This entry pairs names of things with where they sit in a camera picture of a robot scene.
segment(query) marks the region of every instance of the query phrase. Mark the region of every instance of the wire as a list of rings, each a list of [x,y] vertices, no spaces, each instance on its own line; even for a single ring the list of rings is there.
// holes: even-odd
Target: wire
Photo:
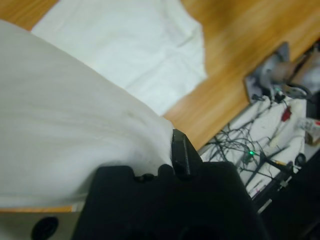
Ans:
[[[246,168],[243,168],[243,167],[239,167],[239,169],[240,169],[240,170],[242,170],[242,171],[255,173],[255,171],[253,171],[253,170],[249,170],[249,169],[246,169]],[[272,179],[272,180],[278,181],[278,180],[277,180],[277,179],[275,179],[274,177],[269,176],[269,175],[264,174],[264,173],[261,173],[261,172],[259,172],[259,171],[257,172],[257,174],[260,174],[260,175],[265,176],[265,177],[268,177],[268,178],[270,178],[270,179]]]

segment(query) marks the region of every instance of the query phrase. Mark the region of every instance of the metal bracket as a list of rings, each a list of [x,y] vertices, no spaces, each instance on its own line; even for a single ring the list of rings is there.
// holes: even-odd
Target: metal bracket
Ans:
[[[257,98],[264,95],[273,95],[273,88],[278,85],[272,83],[270,72],[281,62],[289,62],[289,44],[284,42],[274,53],[254,69],[244,79],[246,92],[250,103],[255,103]]]

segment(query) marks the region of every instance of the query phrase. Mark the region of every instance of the black plastic part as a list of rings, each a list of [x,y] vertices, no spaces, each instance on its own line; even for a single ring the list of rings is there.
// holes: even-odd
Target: black plastic part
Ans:
[[[294,165],[298,167],[304,167],[306,163],[307,163],[307,158],[303,153],[299,153],[294,160]]]
[[[197,176],[202,159],[188,137],[174,129],[171,143],[171,161],[178,178],[191,179]]]
[[[279,93],[277,93],[275,96],[274,96],[274,101],[279,104],[281,103],[284,99],[286,98],[286,95],[280,95]]]
[[[45,217],[38,221],[32,229],[32,240],[48,240],[57,231],[59,220],[56,217]]]
[[[73,240],[267,240],[236,167],[205,162],[181,180],[162,165],[144,184],[128,166],[101,167]]]

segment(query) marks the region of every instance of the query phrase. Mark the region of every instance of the wooden surface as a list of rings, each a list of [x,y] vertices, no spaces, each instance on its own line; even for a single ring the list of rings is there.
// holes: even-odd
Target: wooden surface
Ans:
[[[72,206],[0,208],[1,213],[71,213]]]
[[[0,19],[28,31],[58,0],[0,0]]]
[[[0,18],[27,30],[57,0],[1,0]],[[207,81],[165,117],[201,148],[248,100],[244,76],[282,42],[296,58],[319,37],[319,0],[182,0],[203,26]]]

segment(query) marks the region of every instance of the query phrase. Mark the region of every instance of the white fabric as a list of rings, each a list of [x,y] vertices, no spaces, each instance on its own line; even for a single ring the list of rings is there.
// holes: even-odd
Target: white fabric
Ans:
[[[206,78],[201,25],[180,0],[61,0],[32,33],[159,115]]]
[[[67,53],[0,21],[0,207],[84,200],[103,164],[171,164],[172,125]]]

